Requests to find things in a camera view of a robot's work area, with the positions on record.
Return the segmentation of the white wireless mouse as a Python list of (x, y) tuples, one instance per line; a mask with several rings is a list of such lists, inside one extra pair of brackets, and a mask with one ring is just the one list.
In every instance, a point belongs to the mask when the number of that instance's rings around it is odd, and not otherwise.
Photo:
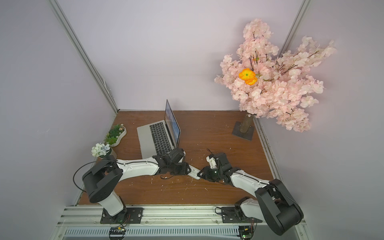
[(190, 176), (195, 180), (200, 180), (201, 178), (198, 176), (198, 173), (200, 172), (200, 170), (193, 167), (192, 165), (189, 165), (189, 168), (191, 171), (188, 173), (188, 176)]

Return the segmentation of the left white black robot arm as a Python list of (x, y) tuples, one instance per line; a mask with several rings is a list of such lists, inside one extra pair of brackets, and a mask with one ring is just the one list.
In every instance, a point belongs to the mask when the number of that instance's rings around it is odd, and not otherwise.
[(185, 151), (180, 148), (142, 160), (117, 160), (114, 156), (95, 161), (82, 176), (85, 192), (91, 203), (100, 204), (111, 217), (125, 211), (125, 204), (115, 193), (117, 184), (140, 176), (171, 174), (199, 179), (199, 170), (184, 162)]

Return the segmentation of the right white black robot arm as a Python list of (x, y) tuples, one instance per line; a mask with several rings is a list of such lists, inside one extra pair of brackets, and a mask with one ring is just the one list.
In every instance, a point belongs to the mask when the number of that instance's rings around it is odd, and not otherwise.
[(268, 182), (232, 167), (225, 153), (211, 154), (207, 162), (209, 165), (202, 170), (194, 170), (196, 177), (209, 182), (222, 182), (255, 197), (239, 202), (245, 217), (264, 221), (279, 236), (304, 218), (301, 207), (281, 180)]

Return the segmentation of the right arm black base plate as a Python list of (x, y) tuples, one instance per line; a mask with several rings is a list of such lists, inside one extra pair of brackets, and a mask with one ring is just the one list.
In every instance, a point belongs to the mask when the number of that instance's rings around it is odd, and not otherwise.
[(246, 217), (238, 207), (216, 207), (215, 213), (222, 217), (223, 223), (262, 223), (262, 220)]

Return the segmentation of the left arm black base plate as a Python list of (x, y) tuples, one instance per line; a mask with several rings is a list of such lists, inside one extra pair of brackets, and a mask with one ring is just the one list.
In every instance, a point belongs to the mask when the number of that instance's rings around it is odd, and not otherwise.
[(140, 224), (144, 208), (124, 208), (115, 216), (111, 216), (103, 209), (100, 224)]

